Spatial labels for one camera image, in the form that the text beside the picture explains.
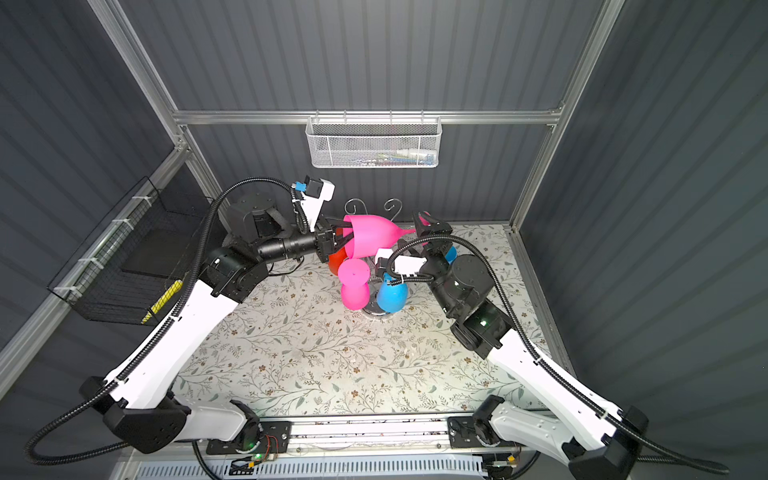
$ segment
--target pink object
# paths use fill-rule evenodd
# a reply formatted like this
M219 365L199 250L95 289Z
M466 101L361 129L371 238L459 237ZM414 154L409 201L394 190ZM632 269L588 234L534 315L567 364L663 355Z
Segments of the pink object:
M372 257L379 248L390 248L400 237L416 230L403 230L390 220L378 215L347 215L345 222L351 222L352 228L344 229L344 236L354 232L345 246L349 258Z
M371 278L371 269L364 261L356 258L344 260L339 266L339 280L341 280L341 301L350 310L360 310L371 297L368 290L368 280Z
M344 306L350 310L360 310L368 305L371 293L368 290L368 283L360 286L341 286L341 301Z

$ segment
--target table surface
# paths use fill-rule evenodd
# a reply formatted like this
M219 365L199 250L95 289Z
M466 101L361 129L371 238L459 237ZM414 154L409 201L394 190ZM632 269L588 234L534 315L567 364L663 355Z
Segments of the table surface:
M488 257L528 337L549 354L502 225L458 225L454 235ZM174 391L239 399L261 416L474 410L490 394L544 407L456 341L426 285L409 285L406 307L384 317L347 310L340 288L315 256L265 280L203 341ZM495 291L488 298L501 307Z

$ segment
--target wall-mounted basket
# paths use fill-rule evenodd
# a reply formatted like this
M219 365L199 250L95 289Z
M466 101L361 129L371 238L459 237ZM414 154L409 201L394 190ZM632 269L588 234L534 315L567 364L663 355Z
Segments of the wall-mounted basket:
M208 200L153 188L129 206L88 258L78 248L68 262L74 273L62 268L48 289L85 319L155 326L176 303ZM220 230L212 232L212 246L223 239Z
M437 167L440 119L397 123L393 120L333 122L311 117L306 139L312 165L318 168Z

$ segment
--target corrugated wall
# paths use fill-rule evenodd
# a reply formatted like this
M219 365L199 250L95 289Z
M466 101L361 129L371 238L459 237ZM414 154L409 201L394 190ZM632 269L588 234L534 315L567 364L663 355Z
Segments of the corrugated wall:
M767 18L628 2L522 229L580 378L739 479L768 456Z
M173 147L88 3L0 2L0 345L101 218ZM115 456L36 467L22 446L81 400L146 334L68 316L0 401L0 478L106 478ZM44 441L82 451L114 436L94 412Z
M182 110L556 108L600 0L123 2ZM250 174L336 183L330 214L508 220L545 127L446 126L435 169L316 170L301 127L192 126L222 184Z
M183 110L558 106L600 2L124 2Z

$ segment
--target white wire basket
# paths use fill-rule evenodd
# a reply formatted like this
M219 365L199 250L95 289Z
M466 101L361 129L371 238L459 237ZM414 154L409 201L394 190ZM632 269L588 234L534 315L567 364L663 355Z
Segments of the white wire basket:
M312 117L306 139L318 168L434 168L440 119L418 123L327 123Z

